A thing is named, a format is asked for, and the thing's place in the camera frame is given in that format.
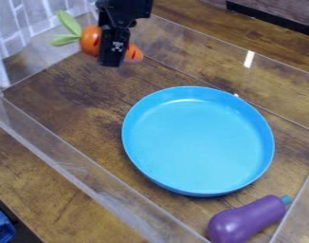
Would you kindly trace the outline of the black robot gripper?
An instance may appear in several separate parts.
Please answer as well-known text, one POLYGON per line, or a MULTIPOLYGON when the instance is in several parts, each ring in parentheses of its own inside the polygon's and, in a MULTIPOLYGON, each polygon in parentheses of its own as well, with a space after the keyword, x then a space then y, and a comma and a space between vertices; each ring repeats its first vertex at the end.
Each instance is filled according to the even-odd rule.
POLYGON ((98 25, 103 27, 98 61, 103 66, 120 67, 138 20, 151 16, 155 0, 96 0, 98 25))

